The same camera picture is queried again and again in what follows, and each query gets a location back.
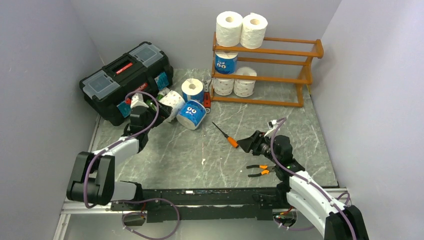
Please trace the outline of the white roll with red print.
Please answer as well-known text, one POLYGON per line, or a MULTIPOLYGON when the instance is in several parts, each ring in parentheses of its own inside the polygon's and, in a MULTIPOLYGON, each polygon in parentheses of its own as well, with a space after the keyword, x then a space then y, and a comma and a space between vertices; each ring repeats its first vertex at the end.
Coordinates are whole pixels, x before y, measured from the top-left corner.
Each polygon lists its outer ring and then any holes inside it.
POLYGON ((229 78, 214 78, 212 80, 214 92, 221 96, 230 95, 234 89, 234 81, 229 78))

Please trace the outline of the orange wooden shelf rack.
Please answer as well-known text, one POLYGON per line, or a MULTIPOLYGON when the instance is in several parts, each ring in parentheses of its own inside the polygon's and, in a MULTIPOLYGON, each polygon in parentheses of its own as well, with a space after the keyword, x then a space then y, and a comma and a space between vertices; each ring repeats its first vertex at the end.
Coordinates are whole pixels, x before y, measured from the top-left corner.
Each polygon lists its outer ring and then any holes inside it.
POLYGON ((282 44, 282 48, 260 47, 248 49, 244 46, 224 47, 218 44, 217 37, 213 37, 212 51, 238 52, 238 63, 243 67, 252 67, 256 70, 255 76, 236 73, 223 74, 215 68, 211 69, 213 79, 233 79, 256 81, 260 85, 277 87, 281 91, 285 85, 293 85, 295 101, 277 99, 253 99, 251 97, 231 97, 218 94, 217 88, 211 86, 209 95, 211 101, 256 104, 279 107, 302 108, 304 106, 304 88, 313 83, 312 62, 324 57, 324 47, 320 39, 292 39, 265 37, 265 42, 282 44))

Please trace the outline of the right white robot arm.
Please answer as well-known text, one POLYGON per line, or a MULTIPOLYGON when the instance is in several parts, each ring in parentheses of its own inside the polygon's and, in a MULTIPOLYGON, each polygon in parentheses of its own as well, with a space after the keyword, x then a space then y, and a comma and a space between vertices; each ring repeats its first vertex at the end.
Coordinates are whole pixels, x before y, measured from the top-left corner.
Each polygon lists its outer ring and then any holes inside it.
POLYGON ((361 211, 346 205, 319 186, 293 156, 289 137, 271 138, 255 131, 250 137, 237 141, 246 153, 262 155, 275 163, 274 171, 281 181, 277 185, 276 203, 300 211, 325 240, 369 239, 361 211))

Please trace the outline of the white dotted roll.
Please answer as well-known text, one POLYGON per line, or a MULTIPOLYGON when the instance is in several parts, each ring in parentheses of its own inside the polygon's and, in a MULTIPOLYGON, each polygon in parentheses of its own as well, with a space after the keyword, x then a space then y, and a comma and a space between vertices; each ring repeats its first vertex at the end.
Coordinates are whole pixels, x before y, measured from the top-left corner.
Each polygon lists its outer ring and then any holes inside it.
POLYGON ((176 91, 170 90, 164 97, 162 97, 159 102, 163 105, 172 107, 170 116, 165 119, 166 122, 172 122, 177 114, 180 112, 184 104, 186 103, 183 97, 176 91))

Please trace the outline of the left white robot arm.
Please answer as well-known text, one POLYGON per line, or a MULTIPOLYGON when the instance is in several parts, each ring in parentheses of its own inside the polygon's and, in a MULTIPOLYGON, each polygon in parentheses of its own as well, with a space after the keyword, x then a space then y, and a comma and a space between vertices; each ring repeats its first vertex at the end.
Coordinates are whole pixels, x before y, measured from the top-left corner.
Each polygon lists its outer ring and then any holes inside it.
POLYGON ((129 209, 139 209, 144 203, 141 184, 116 181, 116 164, 141 152, 149 140, 150 129, 170 117, 172 110, 173 107, 163 103, 155 108, 144 103, 132 107, 129 123, 116 142, 94 152, 82 151, 77 154, 66 197, 71 201, 83 202, 87 208, 124 200, 129 209))

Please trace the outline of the blue paper roll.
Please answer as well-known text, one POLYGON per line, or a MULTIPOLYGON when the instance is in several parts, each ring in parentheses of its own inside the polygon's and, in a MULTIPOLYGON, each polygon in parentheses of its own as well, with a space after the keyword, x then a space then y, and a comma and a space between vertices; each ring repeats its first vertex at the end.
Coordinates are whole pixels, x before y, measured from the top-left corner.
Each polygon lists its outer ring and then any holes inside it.
POLYGON ((233 74, 237 68, 238 52, 237 51, 215 51, 214 69, 224 75, 233 74))

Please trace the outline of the white paper towel roll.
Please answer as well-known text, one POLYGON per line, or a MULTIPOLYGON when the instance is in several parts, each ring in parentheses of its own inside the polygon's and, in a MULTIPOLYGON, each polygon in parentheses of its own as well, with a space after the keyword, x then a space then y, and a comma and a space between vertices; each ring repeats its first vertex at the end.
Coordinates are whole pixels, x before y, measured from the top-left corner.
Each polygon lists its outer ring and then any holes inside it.
POLYGON ((221 12, 216 17, 215 36, 218 45, 234 47, 239 44, 243 17, 234 11, 221 12))
MULTIPOLYGON (((235 73, 235 75, 240 75, 242 77, 256 77, 257 72, 251 67, 240 67, 235 73)), ((247 79, 235 79, 233 85, 233 92, 241 98, 250 97, 254 93, 255 80, 247 79)))
POLYGON ((260 14, 251 12, 242 20, 240 44, 247 49, 257 49, 261 47, 268 21, 260 14))

